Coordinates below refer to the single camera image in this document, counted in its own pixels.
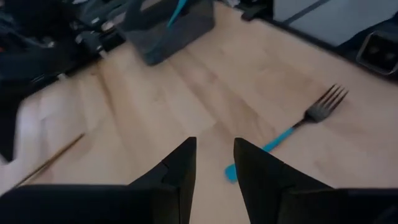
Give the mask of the black table clamp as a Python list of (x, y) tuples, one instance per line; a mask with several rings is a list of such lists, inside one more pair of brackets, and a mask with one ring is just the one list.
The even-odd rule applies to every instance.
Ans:
[(273, 18), (274, 0), (242, 0), (243, 14), (241, 19), (252, 21), (257, 18)]

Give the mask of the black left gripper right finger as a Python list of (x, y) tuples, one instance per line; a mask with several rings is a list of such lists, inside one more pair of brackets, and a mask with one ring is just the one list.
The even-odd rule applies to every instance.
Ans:
[(398, 224), (398, 189), (333, 188), (243, 138), (234, 161), (251, 224)]

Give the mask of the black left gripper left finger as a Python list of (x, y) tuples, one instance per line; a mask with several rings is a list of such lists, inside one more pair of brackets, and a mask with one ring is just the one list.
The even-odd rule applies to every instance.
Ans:
[(0, 224), (189, 224), (197, 139), (130, 184), (24, 185), (0, 196)]

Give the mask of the gold fork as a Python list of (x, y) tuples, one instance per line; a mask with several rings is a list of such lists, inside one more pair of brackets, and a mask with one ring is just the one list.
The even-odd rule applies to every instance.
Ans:
[(17, 188), (24, 183), (28, 182), (30, 179), (32, 179), (35, 175), (37, 175), (39, 172), (44, 170), (46, 167), (50, 166), (52, 163), (54, 163), (60, 156), (62, 156), (64, 153), (66, 153), (69, 149), (71, 149), (78, 141), (80, 141), (83, 137), (85, 136), (85, 133), (79, 134), (74, 140), (69, 142), (66, 146), (63, 146), (61, 149), (59, 149), (52, 157), (47, 159), (44, 163), (36, 167), (33, 171), (28, 173), (22, 180), (18, 181), (16, 184), (12, 186), (12, 188)]

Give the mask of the grey translucent plastic bin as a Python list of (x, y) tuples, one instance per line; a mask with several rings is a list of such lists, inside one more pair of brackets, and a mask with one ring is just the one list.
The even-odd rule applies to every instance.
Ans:
[(121, 30), (147, 65), (157, 65), (215, 27), (213, 0), (188, 0), (171, 28), (166, 28), (178, 0), (131, 0)]

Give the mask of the blue-handled dark fork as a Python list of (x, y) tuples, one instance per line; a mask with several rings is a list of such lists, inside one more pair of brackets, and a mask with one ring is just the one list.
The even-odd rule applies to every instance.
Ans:
[(171, 18), (169, 19), (166, 28), (171, 28), (171, 26), (177, 20), (177, 17), (182, 12), (182, 10), (185, 7), (185, 5), (187, 4), (187, 2), (188, 2), (188, 0), (178, 0), (177, 6), (176, 6)]
[(330, 115), (341, 104), (349, 90), (341, 85), (334, 84), (319, 97), (316, 102), (312, 103), (303, 114), (301, 120), (297, 121), (290, 128), (283, 133), (269, 141), (260, 150), (272, 155), (273, 151), (277, 149), (286, 139), (288, 139), (295, 131), (307, 123), (320, 123), (330, 117)]

